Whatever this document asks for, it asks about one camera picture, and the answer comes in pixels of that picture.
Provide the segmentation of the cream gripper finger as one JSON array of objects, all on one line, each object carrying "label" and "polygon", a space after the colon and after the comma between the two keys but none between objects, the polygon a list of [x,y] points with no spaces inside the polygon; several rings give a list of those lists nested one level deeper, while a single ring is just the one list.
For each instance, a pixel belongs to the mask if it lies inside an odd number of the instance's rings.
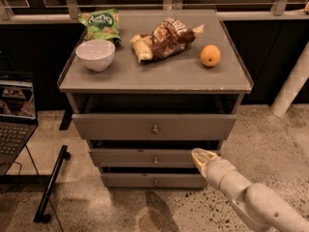
[{"label": "cream gripper finger", "polygon": [[195,166],[204,178],[207,177],[207,167],[209,163],[212,160],[217,160],[219,158],[218,154],[201,148],[193,149],[191,151],[191,156]]}]

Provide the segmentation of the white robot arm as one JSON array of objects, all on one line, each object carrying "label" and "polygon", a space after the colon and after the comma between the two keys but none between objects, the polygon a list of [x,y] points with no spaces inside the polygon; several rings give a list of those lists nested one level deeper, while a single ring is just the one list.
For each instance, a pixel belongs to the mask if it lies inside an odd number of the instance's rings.
[{"label": "white robot arm", "polygon": [[279,232],[309,232],[309,221],[276,191],[254,183],[233,161],[201,148],[191,151],[192,159],[207,182],[223,193],[239,218],[254,232],[270,227]]}]

